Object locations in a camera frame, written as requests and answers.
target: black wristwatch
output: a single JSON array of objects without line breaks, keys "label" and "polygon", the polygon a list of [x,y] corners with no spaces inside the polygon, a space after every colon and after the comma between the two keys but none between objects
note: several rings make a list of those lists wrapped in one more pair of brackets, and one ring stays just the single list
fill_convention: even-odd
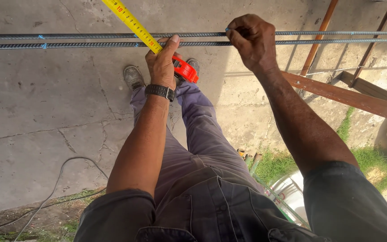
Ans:
[{"label": "black wristwatch", "polygon": [[144,90],[144,93],[146,94],[146,97],[149,94],[154,94],[158,96],[163,96],[166,99],[168,99],[170,102],[174,100],[174,91],[171,90],[171,88],[169,87],[165,87],[161,85],[155,85],[155,84],[147,85],[146,90]]}]

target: shoe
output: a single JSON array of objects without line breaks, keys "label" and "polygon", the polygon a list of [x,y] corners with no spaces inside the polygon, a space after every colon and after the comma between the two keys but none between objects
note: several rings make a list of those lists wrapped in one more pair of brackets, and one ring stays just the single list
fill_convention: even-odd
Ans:
[{"label": "shoe", "polygon": [[189,60],[186,61],[186,63],[190,64],[196,70],[197,76],[200,76],[200,62],[199,61],[197,61],[194,58],[190,58]]},{"label": "shoe", "polygon": [[134,65],[128,65],[123,70],[123,77],[131,91],[139,87],[146,86],[143,75],[141,75],[140,70]]}]

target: fingernail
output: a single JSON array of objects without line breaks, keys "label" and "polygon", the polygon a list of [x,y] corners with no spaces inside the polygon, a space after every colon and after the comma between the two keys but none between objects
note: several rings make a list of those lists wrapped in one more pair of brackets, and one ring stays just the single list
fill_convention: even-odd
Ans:
[{"label": "fingernail", "polygon": [[174,42],[176,42],[177,43],[177,41],[180,39],[180,37],[178,36],[178,35],[173,35],[173,36],[171,36],[171,39],[170,40],[172,40],[172,41],[174,41]]}]

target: yellow measuring tape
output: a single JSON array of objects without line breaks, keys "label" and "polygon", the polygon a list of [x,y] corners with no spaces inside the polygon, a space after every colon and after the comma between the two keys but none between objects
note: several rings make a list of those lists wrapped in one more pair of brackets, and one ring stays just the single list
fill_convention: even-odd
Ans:
[{"label": "yellow measuring tape", "polygon": [[163,48],[119,0],[102,0],[155,54]]}]

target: dark shirt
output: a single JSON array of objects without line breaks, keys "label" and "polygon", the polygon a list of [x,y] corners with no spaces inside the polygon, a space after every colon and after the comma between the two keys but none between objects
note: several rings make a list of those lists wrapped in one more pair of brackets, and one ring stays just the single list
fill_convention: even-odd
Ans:
[{"label": "dark shirt", "polygon": [[329,162],[304,178],[309,230],[290,223],[245,179],[206,167],[177,180],[159,207],[123,190],[83,212],[74,241],[387,241],[387,203],[362,172]]}]

